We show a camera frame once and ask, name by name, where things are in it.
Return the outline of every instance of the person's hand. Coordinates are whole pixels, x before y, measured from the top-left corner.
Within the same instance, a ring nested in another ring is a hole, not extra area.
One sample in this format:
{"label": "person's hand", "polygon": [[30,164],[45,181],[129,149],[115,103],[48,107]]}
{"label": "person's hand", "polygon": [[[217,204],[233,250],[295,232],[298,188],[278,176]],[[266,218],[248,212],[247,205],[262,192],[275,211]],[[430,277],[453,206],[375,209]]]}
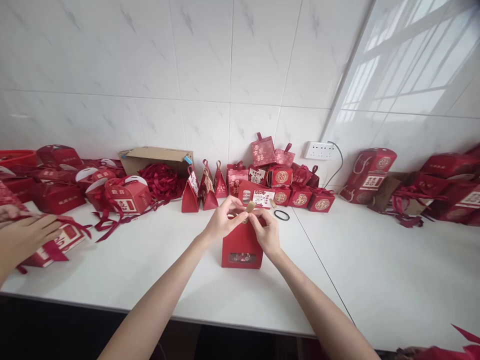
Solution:
{"label": "person's hand", "polygon": [[62,223],[57,221],[55,215],[29,217],[6,223],[7,225],[0,229],[0,275],[10,273],[42,245],[62,233],[59,229]]}
{"label": "person's hand", "polygon": [[[229,219],[229,214],[234,214],[236,217]],[[223,239],[244,221],[248,215],[248,212],[242,206],[242,202],[230,195],[216,208],[202,234],[211,240]]]}
{"label": "person's hand", "polygon": [[[258,218],[263,218],[266,226],[262,226]],[[253,228],[255,229],[256,239],[269,259],[279,255],[282,252],[279,240],[279,222],[265,209],[254,210],[248,214]]]}

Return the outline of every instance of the electrical outlet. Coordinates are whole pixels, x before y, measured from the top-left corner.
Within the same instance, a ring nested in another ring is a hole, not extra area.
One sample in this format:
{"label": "electrical outlet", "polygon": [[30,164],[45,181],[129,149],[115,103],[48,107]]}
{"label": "electrical outlet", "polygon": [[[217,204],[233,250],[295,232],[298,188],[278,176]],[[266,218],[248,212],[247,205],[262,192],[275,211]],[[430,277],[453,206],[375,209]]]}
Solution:
{"label": "electrical outlet", "polygon": [[314,160],[332,160],[332,150],[334,150],[334,145],[329,142],[310,141],[303,157]]}

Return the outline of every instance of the red basket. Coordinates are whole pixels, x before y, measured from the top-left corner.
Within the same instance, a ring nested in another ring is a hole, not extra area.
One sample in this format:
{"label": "red basket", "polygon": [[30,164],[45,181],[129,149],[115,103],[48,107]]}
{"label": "red basket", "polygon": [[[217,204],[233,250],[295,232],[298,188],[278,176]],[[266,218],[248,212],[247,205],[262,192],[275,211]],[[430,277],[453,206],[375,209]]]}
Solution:
{"label": "red basket", "polygon": [[9,169],[14,165],[37,166],[37,152],[34,150],[0,150],[0,166]]}

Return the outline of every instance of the white table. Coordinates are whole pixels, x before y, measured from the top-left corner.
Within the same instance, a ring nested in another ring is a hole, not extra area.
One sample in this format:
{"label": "white table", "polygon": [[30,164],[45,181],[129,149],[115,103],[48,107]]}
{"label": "white table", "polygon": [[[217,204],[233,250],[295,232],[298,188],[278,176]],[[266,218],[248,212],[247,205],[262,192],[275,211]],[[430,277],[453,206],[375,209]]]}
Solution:
{"label": "white table", "polygon": [[[179,201],[121,225],[107,240],[84,241],[67,253],[68,262],[28,267],[10,275],[2,291],[14,296],[85,307],[129,311],[201,232],[213,210],[181,213]],[[345,313],[332,282],[291,208],[280,221],[280,243],[298,267]],[[66,213],[83,225],[95,224],[87,204]],[[221,267],[222,242],[198,264],[173,317],[202,324],[312,336],[314,333],[290,289],[269,259],[260,270]]]}
{"label": "white table", "polygon": [[444,221],[405,228],[337,198],[328,214],[295,209],[352,320],[375,349],[480,335],[480,229]]}

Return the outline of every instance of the cardboard box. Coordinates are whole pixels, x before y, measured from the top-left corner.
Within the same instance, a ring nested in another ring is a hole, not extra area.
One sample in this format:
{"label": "cardboard box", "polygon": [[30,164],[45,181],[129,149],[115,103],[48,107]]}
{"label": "cardboard box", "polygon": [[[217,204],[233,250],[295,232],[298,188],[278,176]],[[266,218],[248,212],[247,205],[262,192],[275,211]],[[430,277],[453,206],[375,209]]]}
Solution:
{"label": "cardboard box", "polygon": [[194,153],[188,150],[175,150],[163,147],[144,146],[134,147],[118,153],[121,164],[127,175],[138,175],[147,165],[162,163],[168,165],[178,173],[181,179],[188,179],[189,163],[185,157],[194,163]]}

